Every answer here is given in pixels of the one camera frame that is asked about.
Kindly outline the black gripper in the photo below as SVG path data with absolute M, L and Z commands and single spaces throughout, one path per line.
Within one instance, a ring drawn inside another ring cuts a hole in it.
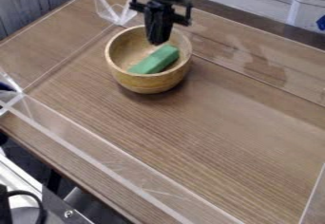
M 189 0 L 131 0 L 130 8 L 145 15 L 149 42 L 158 43 L 157 24 L 161 24 L 161 42 L 169 40 L 173 24 L 192 25 L 193 4 Z

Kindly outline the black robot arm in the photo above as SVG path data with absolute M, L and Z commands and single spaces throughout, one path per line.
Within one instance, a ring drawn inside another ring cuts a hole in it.
M 143 13 L 146 38 L 155 46 L 169 40 L 174 24 L 192 25 L 189 0 L 131 0 L 130 9 Z

